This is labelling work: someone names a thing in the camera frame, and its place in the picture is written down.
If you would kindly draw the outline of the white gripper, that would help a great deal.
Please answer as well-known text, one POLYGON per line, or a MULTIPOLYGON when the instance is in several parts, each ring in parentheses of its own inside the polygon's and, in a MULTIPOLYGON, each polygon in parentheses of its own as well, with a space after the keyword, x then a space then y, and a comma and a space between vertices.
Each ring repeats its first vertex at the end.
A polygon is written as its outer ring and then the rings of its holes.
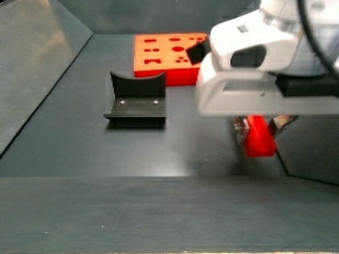
POLYGON ((197 110, 237 116, 240 145, 249 134, 247 115, 277 115, 267 125, 276 138, 297 115, 339 114, 339 97, 284 97, 275 85, 280 74, 315 76, 338 69, 339 9, 256 9, 217 24, 208 45, 196 80, 197 110))

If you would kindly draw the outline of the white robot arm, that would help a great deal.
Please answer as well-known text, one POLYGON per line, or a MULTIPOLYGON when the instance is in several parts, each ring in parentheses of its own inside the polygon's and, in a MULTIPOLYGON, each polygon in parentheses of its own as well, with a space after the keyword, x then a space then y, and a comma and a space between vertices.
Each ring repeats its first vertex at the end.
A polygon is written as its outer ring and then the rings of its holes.
POLYGON ((260 0, 217 24, 196 97, 205 116, 233 116, 240 140, 272 142, 263 117, 339 113, 339 0, 260 0))

